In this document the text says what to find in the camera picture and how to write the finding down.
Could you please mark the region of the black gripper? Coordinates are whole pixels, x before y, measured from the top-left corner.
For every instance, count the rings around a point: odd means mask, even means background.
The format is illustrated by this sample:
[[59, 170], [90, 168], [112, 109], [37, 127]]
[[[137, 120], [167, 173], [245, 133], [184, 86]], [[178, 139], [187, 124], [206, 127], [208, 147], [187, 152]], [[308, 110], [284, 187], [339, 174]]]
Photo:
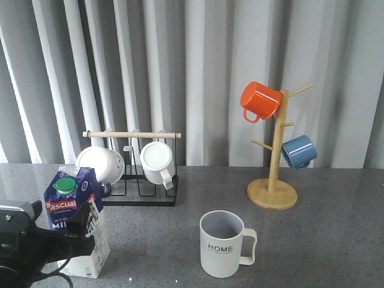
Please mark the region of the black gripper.
[[31, 287], [50, 277], [61, 277], [73, 287], [61, 270], [72, 258], [92, 253], [95, 239], [86, 237], [89, 202], [67, 220], [66, 236], [44, 229], [27, 232], [41, 212], [40, 200], [1, 200], [1, 287]]

